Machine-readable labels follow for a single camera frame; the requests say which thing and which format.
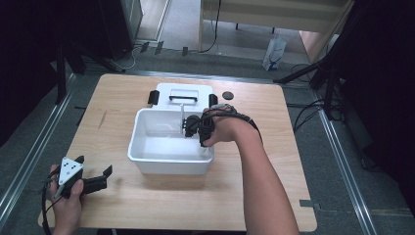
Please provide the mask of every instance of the black fabric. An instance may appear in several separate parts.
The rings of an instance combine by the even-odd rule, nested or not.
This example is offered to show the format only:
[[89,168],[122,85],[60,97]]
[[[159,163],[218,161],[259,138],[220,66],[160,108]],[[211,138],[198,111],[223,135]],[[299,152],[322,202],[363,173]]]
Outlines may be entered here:
[[372,1],[339,67],[346,98],[373,143],[364,153],[393,179],[414,211],[415,9],[413,1]]
[[0,146],[54,87],[53,33],[32,1],[2,1],[0,15]]

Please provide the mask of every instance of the black wire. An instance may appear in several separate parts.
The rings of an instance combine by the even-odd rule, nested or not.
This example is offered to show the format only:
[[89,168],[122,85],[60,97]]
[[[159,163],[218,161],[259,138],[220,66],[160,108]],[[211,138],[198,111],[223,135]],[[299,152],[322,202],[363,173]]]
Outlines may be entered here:
[[217,16],[216,16],[216,24],[214,26],[214,40],[213,43],[211,44],[211,46],[206,49],[205,51],[200,51],[199,53],[204,53],[204,52],[208,52],[213,45],[216,43],[216,38],[217,38],[217,22],[219,22],[219,13],[220,13],[220,6],[222,5],[222,0],[219,0],[219,7],[217,8]]
[[310,115],[308,115],[303,121],[302,123],[300,123],[299,125],[295,126],[295,128],[293,129],[294,133],[296,133],[307,121],[309,121],[310,119],[312,119],[317,112],[321,111],[322,108],[318,108],[317,110],[313,111]]
[[57,204],[61,199],[63,198],[63,196],[61,196],[61,197],[59,197],[59,199],[58,200],[56,200],[51,206],[49,206],[49,208],[48,209],[46,209],[46,212],[48,212],[49,211],[49,209],[51,209],[53,206],[55,206],[55,204]]
[[[304,108],[302,108],[302,110],[300,111],[300,113],[297,115],[297,118],[296,118],[296,120],[295,120],[295,122],[294,122],[294,126],[293,126],[293,131],[294,132],[296,132],[297,130],[299,130],[299,128],[300,127],[297,127],[297,123],[299,122],[299,119],[300,119],[300,116],[302,115],[302,113],[304,112],[304,111],[306,111],[307,109],[309,109],[309,108],[311,108],[311,107],[322,107],[324,104],[316,104],[316,103],[318,103],[318,102],[322,102],[322,101],[324,101],[324,99],[319,99],[319,100],[316,100],[316,101],[314,101],[314,102],[311,102],[309,105],[307,105],[307,106],[305,106]],[[304,125],[308,120],[310,120],[310,118],[308,118],[308,117],[306,117],[305,118],[306,120],[304,120],[301,124],[300,124],[300,126],[302,126],[302,125]]]
[[[293,69],[295,68],[295,67],[297,67],[297,66],[309,66],[309,64],[296,64],[296,65],[294,65],[293,67],[291,67],[291,74],[293,74],[294,72],[293,72]],[[309,82],[310,80],[311,80],[311,77],[307,74],[307,77],[308,77],[308,81],[306,81],[306,80],[302,80],[300,77],[299,78],[297,78],[299,81],[302,81],[302,82]]]
[[58,167],[56,167],[55,170],[49,173],[47,180],[45,184],[43,185],[43,189],[42,189],[42,216],[43,216],[42,227],[46,235],[52,234],[50,227],[49,227],[49,223],[48,223],[48,217],[46,215],[47,211],[49,210],[49,209],[46,210],[46,191],[50,186],[51,180],[53,180],[51,179],[52,176],[57,174],[60,170],[61,170],[61,167],[58,165]]

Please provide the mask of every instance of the black cable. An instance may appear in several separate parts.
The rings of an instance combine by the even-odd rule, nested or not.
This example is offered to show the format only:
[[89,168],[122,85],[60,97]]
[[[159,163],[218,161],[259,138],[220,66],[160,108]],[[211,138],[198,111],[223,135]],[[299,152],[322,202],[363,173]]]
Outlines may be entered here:
[[49,227],[49,223],[48,223],[48,217],[47,217],[47,211],[49,209],[46,210],[46,191],[50,187],[50,183],[53,180],[52,176],[57,174],[60,170],[61,170],[61,167],[58,165],[58,167],[56,167],[55,170],[50,172],[42,188],[42,217],[43,217],[42,227],[46,235],[52,234],[50,227]]
[[293,128],[294,133],[296,133],[306,122],[308,122],[310,119],[312,119],[317,114],[317,112],[319,112],[321,110],[322,110],[322,108],[319,107],[317,110],[313,111],[299,125],[297,125],[297,121],[296,121],[295,127]]
[[211,44],[211,46],[208,49],[206,49],[205,51],[200,51],[199,53],[208,52],[213,47],[213,45],[216,43],[216,39],[217,39],[217,23],[219,22],[219,13],[220,13],[220,6],[221,5],[222,5],[222,0],[219,0],[219,7],[217,8],[216,24],[214,26],[214,40],[213,40],[213,43]]
[[[295,67],[297,67],[297,66],[309,66],[309,64],[296,64],[296,65],[294,65],[293,67],[291,67],[291,74],[293,74],[294,72],[293,72],[293,69],[295,68]],[[297,78],[299,81],[302,81],[302,82],[309,82],[310,80],[311,80],[311,77],[308,75],[308,73],[306,74],[307,75],[307,77],[308,77],[308,81],[306,81],[306,80],[302,80],[300,77],[299,78]]]

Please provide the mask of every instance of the gray floor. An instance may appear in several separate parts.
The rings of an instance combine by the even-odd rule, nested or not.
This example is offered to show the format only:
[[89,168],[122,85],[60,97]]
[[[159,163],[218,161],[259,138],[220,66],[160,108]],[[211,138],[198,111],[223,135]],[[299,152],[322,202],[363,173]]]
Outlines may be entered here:
[[[174,3],[178,2],[180,1],[172,0],[170,10],[175,9]],[[288,42],[284,63],[278,70],[264,70],[261,66],[263,56],[259,56],[259,51],[264,54],[269,38],[272,37],[272,35],[268,35],[270,29],[240,25],[240,29],[244,30],[243,33],[240,33],[241,31],[236,31],[231,23],[220,24],[221,28],[218,32],[226,31],[226,34],[218,34],[217,46],[215,46],[217,50],[205,54],[191,53],[182,57],[180,48],[189,45],[189,48],[192,49],[191,40],[183,38],[183,42],[180,43],[182,39],[177,38],[181,37],[174,36],[172,33],[174,30],[169,29],[172,26],[167,25],[167,23],[174,23],[173,20],[169,20],[172,15],[174,15],[174,11],[168,12],[166,25],[163,28],[169,30],[170,33],[161,32],[165,50],[158,55],[155,55],[154,48],[149,48],[144,53],[139,53],[139,50],[134,51],[135,65],[127,70],[127,73],[164,74],[167,76],[180,76],[180,73],[185,73],[193,74],[195,77],[197,77],[196,74],[202,74],[201,76],[216,75],[218,79],[238,77],[237,80],[242,81],[248,79],[249,81],[270,83],[273,78],[284,77],[303,67],[294,68],[294,65],[307,63],[297,32],[281,29],[281,36],[285,37]],[[174,46],[167,42],[176,42],[177,45]],[[251,53],[254,50],[258,50],[258,53]],[[69,148],[77,129],[76,123],[82,116],[82,110],[74,107],[87,107],[99,77],[108,72],[88,59],[85,59],[85,62],[87,63],[87,72],[84,75],[77,74],[75,76],[76,80],[69,104],[49,138],[39,162],[25,184],[19,200],[1,230],[1,234],[41,233],[41,229],[37,225],[37,217],[40,212],[40,196],[37,195],[37,191],[41,186],[41,180],[49,171],[49,166],[58,163]],[[126,56],[117,63],[127,68],[133,65],[133,59]],[[309,104],[316,99],[307,83],[300,80],[284,85],[283,89],[287,103]],[[4,172],[3,177],[0,178],[2,194],[11,184],[41,131],[43,123],[46,122],[54,109],[55,98],[56,90],[54,89],[20,125],[11,139],[0,148],[0,160],[2,161],[0,168]],[[289,108],[292,122],[299,112],[299,108]],[[346,123],[333,122],[333,125],[343,145],[352,175],[356,179],[364,202],[372,216],[377,234],[415,234],[414,218],[402,199],[396,183],[381,171],[369,172],[363,169]],[[339,169],[339,164],[319,116],[312,118],[296,133],[296,140],[318,223],[317,229],[310,234],[364,234],[347,191],[344,176]],[[95,234],[95,232],[96,229],[81,229],[79,234]]]

